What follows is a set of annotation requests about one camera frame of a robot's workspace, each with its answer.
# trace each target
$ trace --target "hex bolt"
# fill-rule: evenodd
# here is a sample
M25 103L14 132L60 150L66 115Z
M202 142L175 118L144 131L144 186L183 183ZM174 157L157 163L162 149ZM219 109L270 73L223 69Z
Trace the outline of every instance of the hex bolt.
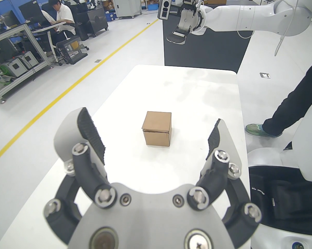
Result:
M110 201L111 199L110 190L104 189L100 191L98 199L101 203Z
M190 203L190 200L193 200L195 203L197 203L196 206L192 206L194 208L198 208L199 210L204 210L209 206L209 196L208 193L199 186L195 186L191 188L188 192L188 203Z
M195 191L193 198L197 203L205 203L206 200L202 191Z
M234 177L234 178L239 178L240 175L241 175L241 170L239 168L238 165L236 165L235 163L233 162L230 162L228 164L228 170L229 170L229 173L230 173L230 176L231 177Z
M256 223L259 223L262 220L262 213L256 204L247 203L244 209L245 209L245 214L255 219Z
M128 193L126 194L123 194L121 197L120 197L120 204L122 206L128 206L132 201L132 197L131 195L129 195Z
M175 207L180 208L184 205L184 199L181 195L175 195L172 201Z
M229 155L223 150L216 150L214 155L217 160L223 163L227 163L230 160Z
M95 194L95 204L100 208L108 208L112 206L116 200L116 190L111 187L110 189L99 189Z
M82 143L78 143L74 147L74 151L77 152L77 153L82 153L84 149L85 149L85 147L84 147L84 145Z
M74 170L74 163L73 163L73 161L70 161L67 164L67 171L73 171L73 170Z
M49 217L49 215L58 212L61 208L61 202L57 198L50 200L44 207L44 216Z

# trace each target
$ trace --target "person sitting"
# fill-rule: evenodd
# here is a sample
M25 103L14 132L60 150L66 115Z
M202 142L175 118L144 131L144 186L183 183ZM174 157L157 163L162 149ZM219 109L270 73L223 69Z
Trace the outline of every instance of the person sitting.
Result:
M57 12L57 20L51 22L52 25L66 22L67 24L74 23L73 15L70 8L60 2L60 0L49 0L49 5L52 6ZM75 28L69 25L58 26L57 32L59 32L52 43L56 45L57 43L71 38L75 35Z

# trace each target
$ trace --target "white cable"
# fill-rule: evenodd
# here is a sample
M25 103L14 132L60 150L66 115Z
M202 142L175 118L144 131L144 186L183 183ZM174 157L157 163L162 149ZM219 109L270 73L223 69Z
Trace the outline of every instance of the white cable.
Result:
M249 39L250 37L253 36L254 32L255 32L255 31L253 31L253 33L252 33L249 37L242 37L242 36L240 35L239 31L237 31L238 35L239 35L242 39Z
M278 43L278 45L277 45L277 47L276 47L274 56L277 55L277 53L278 53L278 51L279 51L279 49L280 49L280 46L281 46L281 44L283 43L283 40L285 39L285 35L286 35L286 33L287 33L289 27L290 27L291 24L292 24L292 21L293 21L294 16L295 16L295 12L296 12L297 7L298 7L298 2L299 2L299 0L297 0L297 2L296 2L296 4L295 4L295 8L294 8L293 6L291 6L291 5L290 5L288 2L286 2L285 0L281 0L281 1L285 2L286 4L288 4L288 5L292 8L292 10L293 10L293 16L292 16L292 19L291 19L290 23L288 24L287 29L285 30L284 35L282 35L282 36L280 37L280 41L279 41L279 43Z

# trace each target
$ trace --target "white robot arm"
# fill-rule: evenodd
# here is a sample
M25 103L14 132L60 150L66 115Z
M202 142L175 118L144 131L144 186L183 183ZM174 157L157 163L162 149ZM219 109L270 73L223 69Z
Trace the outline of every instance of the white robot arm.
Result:
M171 0L162 1L159 19L168 19L170 3ZM182 45L189 33L201 35L206 27L214 31L264 30L283 37L294 36L306 30L312 18L312 0L275 0L264 6L230 5L214 9L201 3L202 0L183 0L177 13L181 13L180 22L167 37L168 41Z

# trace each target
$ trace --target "computer monitor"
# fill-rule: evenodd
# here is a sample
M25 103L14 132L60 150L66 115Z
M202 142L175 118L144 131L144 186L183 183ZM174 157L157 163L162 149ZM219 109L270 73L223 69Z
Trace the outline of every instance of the computer monitor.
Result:
M4 14L2 14L2 16L4 17L4 24L6 26L14 26L20 24L20 21L12 10L5 12Z
M32 0L19 6L24 19L29 20L32 24L39 23L41 26L49 26L49 21L44 17L36 0Z

